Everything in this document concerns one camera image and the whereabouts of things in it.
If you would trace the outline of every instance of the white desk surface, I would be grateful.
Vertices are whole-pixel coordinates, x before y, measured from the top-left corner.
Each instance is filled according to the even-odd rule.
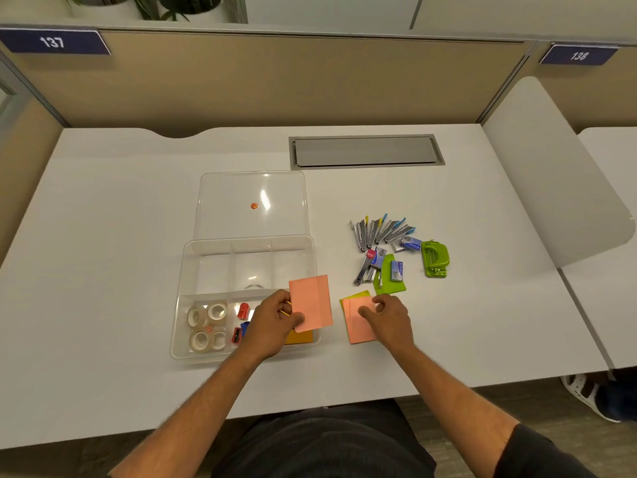
[[[637,215],[637,127],[592,127],[579,137],[624,204]],[[637,237],[562,270],[612,367],[637,365]]]
[[[305,171],[334,325],[255,372],[248,416],[415,394],[378,343],[350,345],[339,298],[368,288],[349,220],[407,216],[449,277],[402,258],[417,344],[467,385],[606,369],[479,125],[218,128],[188,139],[66,129],[0,270],[0,448],[154,428],[214,369],[168,347],[199,178],[289,169],[289,136],[434,134],[445,166]]]

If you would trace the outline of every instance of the hand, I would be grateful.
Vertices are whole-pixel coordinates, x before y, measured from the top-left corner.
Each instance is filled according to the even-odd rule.
[[[414,347],[411,320],[400,298],[383,294],[376,295],[372,302],[378,304],[376,312],[362,306],[359,314],[370,323],[380,343],[392,354]]]
[[[242,352],[262,362],[281,351],[290,330],[305,320],[302,313],[292,313],[289,301],[289,292],[277,290],[261,302],[254,310],[250,325],[239,345]]]

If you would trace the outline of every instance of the tape roll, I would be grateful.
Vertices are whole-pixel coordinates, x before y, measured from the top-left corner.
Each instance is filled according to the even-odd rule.
[[[190,348],[197,354],[222,351],[226,346],[226,333],[213,331],[211,327],[195,330],[190,334]]]
[[[186,317],[188,327],[191,329],[203,329],[208,326],[208,314],[203,305],[193,305]]]
[[[208,305],[208,318],[215,323],[224,320],[227,313],[228,308],[225,303],[215,302]]]

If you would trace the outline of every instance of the black shirt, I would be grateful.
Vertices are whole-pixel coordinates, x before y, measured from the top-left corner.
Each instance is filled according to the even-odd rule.
[[[212,476],[429,478],[435,468],[400,408],[393,400],[383,400],[261,419]],[[494,478],[518,477],[594,475],[542,435],[518,425]]]

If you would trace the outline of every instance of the hairy arm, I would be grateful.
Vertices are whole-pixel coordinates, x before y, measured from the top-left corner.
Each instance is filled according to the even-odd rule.
[[[110,475],[193,477],[252,373],[281,350],[290,330],[303,321],[303,314],[291,313],[289,300],[284,290],[265,299],[235,352]]]
[[[491,478],[518,420],[451,376],[413,343],[407,309],[390,295],[378,295],[373,312],[359,313],[378,340],[394,356],[422,399],[440,422],[463,459],[478,478]]]

